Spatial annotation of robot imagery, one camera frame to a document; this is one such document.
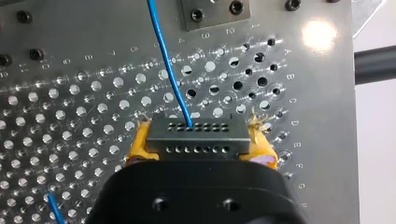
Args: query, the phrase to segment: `screw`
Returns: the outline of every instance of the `screw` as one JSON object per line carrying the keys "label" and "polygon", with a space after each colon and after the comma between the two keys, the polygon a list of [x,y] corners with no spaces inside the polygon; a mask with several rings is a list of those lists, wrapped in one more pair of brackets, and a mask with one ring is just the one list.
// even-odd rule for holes
{"label": "screw", "polygon": [[230,4],[230,12],[237,16],[244,11],[244,4],[241,1],[233,1]]}
{"label": "screw", "polygon": [[30,12],[22,10],[17,12],[17,19],[20,23],[30,23],[33,20],[33,16]]}
{"label": "screw", "polygon": [[33,61],[41,61],[44,59],[44,51],[42,49],[31,49],[29,55],[30,59]]}
{"label": "screw", "polygon": [[195,22],[201,22],[204,20],[204,12],[199,9],[199,8],[195,8],[191,11],[191,20],[195,21]]}
{"label": "screw", "polygon": [[301,0],[288,0],[285,4],[287,11],[295,11],[300,8]]}
{"label": "screw", "polygon": [[8,54],[0,54],[0,66],[10,66],[12,58]]}

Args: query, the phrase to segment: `hole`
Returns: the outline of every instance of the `hole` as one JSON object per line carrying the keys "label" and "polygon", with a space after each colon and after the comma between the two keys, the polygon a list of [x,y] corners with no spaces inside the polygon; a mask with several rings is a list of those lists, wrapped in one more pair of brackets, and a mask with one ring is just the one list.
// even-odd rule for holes
{"label": "hole", "polygon": [[241,208],[240,204],[237,201],[235,201],[234,199],[225,200],[223,202],[223,207],[225,210],[227,210],[229,212],[236,212]]}
{"label": "hole", "polygon": [[264,123],[264,129],[269,133],[273,130],[273,125],[271,123]]}
{"label": "hole", "polygon": [[300,7],[301,0],[288,0],[286,2],[285,8],[287,11],[295,11]]}
{"label": "hole", "polygon": [[94,174],[96,175],[96,176],[102,176],[103,175],[103,173],[104,173],[104,171],[101,169],[101,168],[96,168],[95,169],[95,171],[94,171]]}
{"label": "hole", "polygon": [[86,82],[88,80],[88,75],[85,72],[78,72],[77,73],[77,80],[80,82]]}
{"label": "hole", "polygon": [[277,71],[277,64],[271,64],[270,69],[273,72]]}
{"label": "hole", "polygon": [[146,82],[146,76],[143,74],[137,74],[135,80],[136,80],[137,84],[143,84]]}
{"label": "hole", "polygon": [[76,179],[82,179],[83,176],[84,176],[84,174],[81,171],[76,171],[75,172],[75,178]]}
{"label": "hole", "polygon": [[66,114],[65,114],[64,111],[62,111],[62,110],[57,110],[57,111],[55,112],[55,117],[56,117],[56,119],[58,119],[58,120],[63,120],[63,119],[66,118]]}
{"label": "hole", "polygon": [[242,82],[240,82],[240,81],[236,81],[233,84],[233,89],[236,91],[240,91],[242,89],[242,87],[244,87],[244,84],[242,84]]}
{"label": "hole", "polygon": [[18,117],[16,120],[18,126],[23,127],[26,124],[26,120],[24,118]]}
{"label": "hole", "polygon": [[80,106],[77,108],[76,114],[79,117],[84,117],[87,114],[87,110],[84,107]]}
{"label": "hole", "polygon": [[237,16],[244,11],[244,4],[241,1],[233,1],[230,4],[230,12]]}
{"label": "hole", "polygon": [[59,92],[56,89],[50,89],[49,90],[49,97],[52,99],[56,99],[59,96]]}
{"label": "hole", "polygon": [[230,151],[230,148],[229,147],[223,147],[221,149],[221,151],[222,151],[222,153],[228,153]]}
{"label": "hole", "polygon": [[265,59],[265,55],[261,52],[254,55],[254,62],[256,63],[262,63],[264,62],[264,59]]}
{"label": "hole", "polygon": [[267,110],[270,108],[270,103],[268,101],[262,101],[260,103],[260,109],[261,110]]}
{"label": "hole", "polygon": [[37,114],[35,115],[35,121],[37,121],[37,123],[44,123],[46,121],[46,117],[44,117],[43,114]]}
{"label": "hole", "polygon": [[276,43],[276,41],[273,38],[271,38],[267,41],[268,46],[273,46],[275,43]]}
{"label": "hole", "polygon": [[121,87],[123,86],[123,79],[120,78],[120,77],[114,78],[114,80],[113,80],[113,85],[114,85],[116,88],[121,88]]}
{"label": "hole", "polygon": [[129,131],[131,131],[133,129],[134,129],[134,123],[131,122],[131,121],[127,121],[125,123],[125,130],[129,132]]}
{"label": "hole", "polygon": [[35,92],[30,92],[28,95],[29,101],[30,102],[37,102],[38,101],[38,95]]}
{"label": "hole", "polygon": [[259,79],[257,79],[257,85],[261,86],[261,87],[265,87],[268,84],[268,79],[265,77],[259,77]]}
{"label": "hole", "polygon": [[281,93],[281,90],[279,88],[273,89],[273,94],[274,95],[279,95]]}
{"label": "hole", "polygon": [[245,70],[245,75],[250,77],[251,75],[253,75],[253,70],[251,68],[248,68],[247,70]]}
{"label": "hole", "polygon": [[169,78],[169,75],[166,70],[161,70],[160,73],[158,74],[158,77],[160,78],[160,80],[165,80]]}
{"label": "hole", "polygon": [[228,105],[228,104],[233,102],[233,97],[225,96],[224,99],[223,99],[223,102],[224,102],[224,104]]}
{"label": "hole", "polygon": [[247,107],[245,105],[239,105],[236,107],[236,113],[243,114],[247,111]]}
{"label": "hole", "polygon": [[117,153],[119,153],[120,148],[117,146],[111,146],[108,151],[111,153],[111,155],[115,155]]}
{"label": "hole", "polygon": [[120,108],[121,110],[126,110],[129,108],[129,102],[126,100],[121,100],[120,101]]}
{"label": "hole", "polygon": [[192,74],[192,68],[189,65],[185,65],[181,68],[181,74],[187,77]]}
{"label": "hole", "polygon": [[174,95],[170,92],[167,92],[164,96],[163,96],[163,100],[166,103],[171,103],[173,100],[175,99]]}
{"label": "hole", "polygon": [[204,20],[204,12],[199,9],[195,8],[191,11],[191,20],[195,22],[201,22]]}
{"label": "hole", "polygon": [[239,65],[239,59],[236,58],[236,57],[232,57],[232,58],[230,59],[230,66],[231,66],[231,68],[235,68],[235,67],[237,67],[238,65]]}
{"label": "hole", "polygon": [[211,151],[211,147],[204,147],[204,153],[208,153]]}
{"label": "hole", "polygon": [[156,198],[152,203],[152,209],[163,212],[168,208],[168,202],[164,198]]}
{"label": "hole", "polygon": [[254,100],[254,99],[256,99],[256,93],[254,93],[254,92],[250,92],[247,96],[248,96],[248,99],[249,99],[249,100]]}
{"label": "hole", "polygon": [[213,116],[215,116],[215,118],[220,118],[223,115],[223,110],[219,107],[215,108],[213,110]]}
{"label": "hole", "polygon": [[78,85],[71,85],[69,91],[72,95],[79,94],[79,86]]}
{"label": "hole", "polygon": [[148,96],[143,96],[141,103],[142,106],[151,105],[151,98],[149,98]]}
{"label": "hole", "polygon": [[205,65],[206,72],[213,72],[216,69],[216,64],[213,62],[207,62]]}
{"label": "hole", "polygon": [[86,138],[89,138],[93,135],[93,131],[90,128],[85,128],[82,130],[82,135]]}
{"label": "hole", "polygon": [[107,135],[114,133],[114,128],[113,126],[107,124],[105,125],[105,127],[103,128],[103,132]]}
{"label": "hole", "polygon": [[99,104],[97,109],[98,109],[98,112],[101,114],[106,113],[108,110],[107,105],[105,105],[105,104]]}
{"label": "hole", "polygon": [[228,78],[227,73],[221,73],[221,74],[219,75],[219,79],[220,79],[221,81],[225,81],[227,78]]}
{"label": "hole", "polygon": [[93,82],[91,83],[91,89],[92,89],[93,91],[99,91],[99,90],[102,89],[102,84],[101,84],[100,82],[98,82],[98,81],[93,81]]}
{"label": "hole", "polygon": [[249,44],[243,44],[242,45],[242,52],[248,52],[250,50],[250,45]]}
{"label": "hole", "polygon": [[194,152],[195,153],[200,153],[202,151],[202,148],[201,147],[195,147],[194,148]]}
{"label": "hole", "polygon": [[10,105],[17,105],[18,104],[18,98],[16,96],[9,96],[8,97],[8,103]]}
{"label": "hole", "polygon": [[195,90],[187,90],[187,98],[192,99],[197,95],[197,92]]}
{"label": "hole", "polygon": [[70,161],[75,161],[78,159],[78,153],[76,151],[69,152],[69,159]]}
{"label": "hole", "polygon": [[219,88],[219,86],[217,86],[217,85],[213,85],[213,86],[211,86],[211,87],[209,88],[209,92],[210,92],[210,94],[212,94],[212,95],[217,95],[217,94],[219,93],[219,91],[220,91],[220,88]]}
{"label": "hole", "polygon": [[58,182],[64,182],[64,174],[57,174],[55,176],[56,181]]}
{"label": "hole", "polygon": [[64,141],[68,141],[68,140],[72,139],[72,134],[70,132],[63,132],[62,133],[62,139]]}

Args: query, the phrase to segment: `mounting hole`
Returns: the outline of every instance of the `mounting hole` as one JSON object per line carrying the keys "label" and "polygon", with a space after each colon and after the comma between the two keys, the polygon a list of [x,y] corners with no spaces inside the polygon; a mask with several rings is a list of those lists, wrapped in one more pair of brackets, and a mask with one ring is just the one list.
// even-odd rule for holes
{"label": "mounting hole", "polygon": [[239,65],[239,59],[236,57],[232,57],[229,61],[231,68],[235,68]]}
{"label": "mounting hole", "polygon": [[192,99],[195,98],[195,96],[197,95],[197,92],[195,90],[187,90],[187,98]]}
{"label": "mounting hole", "polygon": [[259,85],[260,87],[265,87],[268,84],[268,79],[265,77],[259,77],[259,79],[257,79],[257,85]]}
{"label": "mounting hole", "polygon": [[164,198],[156,198],[152,202],[152,209],[157,212],[163,212],[168,208],[168,202]]}
{"label": "mounting hole", "polygon": [[195,8],[191,11],[191,20],[201,22],[204,20],[204,12],[200,8]]}
{"label": "mounting hole", "polygon": [[254,99],[256,99],[256,93],[255,93],[255,92],[250,92],[247,96],[248,96],[248,99],[249,99],[249,100],[254,100]]}
{"label": "mounting hole", "polygon": [[245,70],[245,75],[250,77],[251,75],[253,75],[253,70],[251,68],[248,68],[247,70]]}
{"label": "mounting hole", "polygon": [[33,20],[33,16],[30,12],[22,10],[17,12],[17,20],[20,23],[30,23]]}
{"label": "mounting hole", "polygon": [[279,88],[274,88],[272,91],[273,95],[276,95],[276,96],[278,96],[281,92],[282,91]]}
{"label": "mounting hole", "polygon": [[185,65],[181,68],[181,74],[187,77],[192,74],[192,68],[189,65]]}
{"label": "mounting hole", "polygon": [[301,0],[288,0],[285,5],[287,11],[295,11],[300,8]]}
{"label": "mounting hole", "polygon": [[236,91],[242,90],[242,87],[244,87],[244,84],[242,84],[242,82],[240,82],[240,81],[236,81],[233,84],[233,89],[236,90]]}
{"label": "mounting hole", "polygon": [[267,110],[270,108],[270,103],[268,101],[262,101],[260,103],[260,109],[261,110]]}
{"label": "mounting hole", "polygon": [[234,199],[227,199],[224,200],[223,207],[229,212],[236,212],[241,208],[241,205]]}
{"label": "mounting hole", "polygon": [[230,12],[237,16],[244,11],[244,4],[241,1],[233,1],[230,4]]}
{"label": "mounting hole", "polygon": [[273,46],[275,43],[276,43],[276,41],[273,38],[271,38],[267,41],[268,46]]}
{"label": "mounting hole", "polygon": [[250,50],[250,45],[249,44],[243,44],[242,45],[242,52],[248,52]]}
{"label": "mounting hole", "polygon": [[206,72],[213,72],[216,69],[216,64],[213,62],[207,62],[205,65]]}
{"label": "mounting hole", "polygon": [[265,59],[265,55],[261,52],[254,55],[254,62],[256,63],[262,63],[264,62],[264,59]]}
{"label": "mounting hole", "polygon": [[270,69],[273,72],[277,71],[277,64],[271,64]]}
{"label": "mounting hole", "polygon": [[212,95],[217,95],[217,94],[219,93],[219,91],[220,91],[220,88],[219,88],[219,86],[217,86],[217,85],[213,85],[213,86],[211,86],[211,87],[209,88],[209,92],[210,92],[210,94],[212,94]]}

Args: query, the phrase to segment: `perforated metal plate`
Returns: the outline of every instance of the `perforated metal plate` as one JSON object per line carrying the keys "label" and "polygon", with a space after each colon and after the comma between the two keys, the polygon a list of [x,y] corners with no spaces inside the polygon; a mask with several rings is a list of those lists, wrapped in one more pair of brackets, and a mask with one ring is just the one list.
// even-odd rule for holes
{"label": "perforated metal plate", "polygon": [[[247,119],[254,106],[311,223],[357,224],[350,2],[284,4],[252,0],[247,21],[187,32],[180,2],[157,1],[192,115]],[[0,7],[0,25],[13,58],[0,67],[0,223],[55,223],[49,190],[83,223],[141,114],[182,117],[146,1],[25,1]]]}

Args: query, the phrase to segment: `blue cable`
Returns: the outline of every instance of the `blue cable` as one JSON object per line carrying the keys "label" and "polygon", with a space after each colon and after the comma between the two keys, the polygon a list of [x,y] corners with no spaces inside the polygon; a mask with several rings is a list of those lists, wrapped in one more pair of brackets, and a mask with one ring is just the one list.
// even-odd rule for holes
{"label": "blue cable", "polygon": [[148,0],[148,9],[151,16],[152,25],[154,26],[155,35],[157,36],[158,42],[160,43],[161,52],[163,53],[163,60],[165,62],[166,70],[168,71],[172,89],[174,90],[175,96],[178,100],[178,103],[180,104],[181,111],[183,112],[184,118],[186,119],[187,126],[192,127],[192,119],[189,109],[187,108],[186,103],[183,100],[183,96],[180,93],[180,89],[177,86],[176,76],[172,69],[171,60],[163,37],[163,31],[161,30],[161,25],[158,20],[157,9],[155,8],[154,0]]}
{"label": "blue cable", "polygon": [[55,194],[49,193],[49,207],[55,215],[58,224],[64,224],[64,216],[62,216],[61,211],[58,208],[58,203],[56,202]]}

